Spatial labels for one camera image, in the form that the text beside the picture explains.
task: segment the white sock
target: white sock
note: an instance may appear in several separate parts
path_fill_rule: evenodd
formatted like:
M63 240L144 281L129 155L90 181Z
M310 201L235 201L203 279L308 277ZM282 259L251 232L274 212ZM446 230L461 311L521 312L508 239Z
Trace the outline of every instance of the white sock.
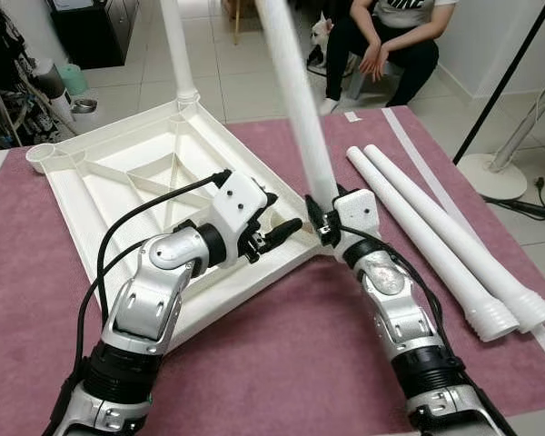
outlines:
M321 105L319 106L319 115L325 116L330 114L335 110L338 104L338 101L332 100L331 98L325 98L325 100L323 100L323 103L321 103Z

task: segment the table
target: table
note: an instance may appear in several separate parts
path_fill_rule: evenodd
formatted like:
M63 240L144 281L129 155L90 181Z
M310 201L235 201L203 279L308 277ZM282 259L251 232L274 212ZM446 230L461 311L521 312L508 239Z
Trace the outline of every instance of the table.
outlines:
M545 298L545 280L408 108L394 113L488 249ZM379 110L323 120L338 181L365 182L345 158L377 144L426 183ZM287 121L229 129L295 191L307 192ZM0 170L0 436L40 434L74 354L75 316L88 286L46 179L25 150ZM545 409L545 353L529 335L479 342L420 253L379 205L381 234L423 273L444 306L447 333L469 373L507 415ZM418 300L425 300L416 292ZM163 365L145 435L363 435L408 431L404 398L382 352L359 284L315 258L176 350ZM98 337L87 316L85 346Z

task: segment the white plastic tube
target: white plastic tube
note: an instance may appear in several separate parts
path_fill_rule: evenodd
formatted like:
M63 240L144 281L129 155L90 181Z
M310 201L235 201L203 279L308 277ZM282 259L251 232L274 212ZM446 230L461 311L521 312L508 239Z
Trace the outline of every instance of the white plastic tube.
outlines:
M181 104L191 104L198 99L198 90L193 84L190 58L185 48L182 17L177 0L161 0L163 23L167 33L167 42L170 46L173 74L177 101Z
M375 145L368 145L364 152L486 289L505 303L519 321L520 332L529 332L545 322L545 301L536 292L523 286Z
M263 22L292 129L301 150L302 165L312 198L324 212L329 212L333 208L333 199L338 195L337 184L287 2L256 0L256 7Z
M492 341L515 330L519 323L504 304L486 292L460 259L388 183L361 150L351 147L347 151L347 157L446 283L464 310L466 321L481 341Z

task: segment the tiled floor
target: tiled floor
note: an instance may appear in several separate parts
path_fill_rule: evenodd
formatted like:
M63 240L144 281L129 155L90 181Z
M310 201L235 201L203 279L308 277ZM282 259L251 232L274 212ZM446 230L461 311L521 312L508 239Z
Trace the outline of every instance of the tiled floor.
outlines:
M126 65L85 72L92 87L90 93L97 97L101 107L95 126L173 99L172 64L159 2L141 3ZM234 45L233 24L224 14L221 0L180 0L180 6L193 78L204 107L224 123L285 116L258 18L242 21L241 40ZM305 52L309 49L311 19L304 14L295 14L294 18ZM311 75L311 87L315 98L321 101L324 78ZM390 90L391 84L366 84L358 100L344 99L338 111L382 107ZM469 153L497 150L509 139L535 98L528 94L503 96ZM410 108L448 156L453 156L484 103L465 104L434 74L410 103ZM524 140L513 162L530 181L530 189L522 200L536 203L532 181L539 176L545 178L545 115ZM545 223L499 207L492 206L492 209L545 275Z

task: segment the chair leg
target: chair leg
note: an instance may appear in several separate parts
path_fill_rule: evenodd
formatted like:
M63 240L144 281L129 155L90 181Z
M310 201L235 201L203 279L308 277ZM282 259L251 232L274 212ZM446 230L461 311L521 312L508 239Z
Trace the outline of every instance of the chair leg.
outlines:
M353 67L352 80L349 83L349 88L347 88L347 97L352 100L357 100L362 93L363 82L365 82L365 74L360 73L360 63L362 59L360 57L355 61L355 66Z
M234 45L238 45L239 30L240 30L240 0L236 0L236 23L234 24Z

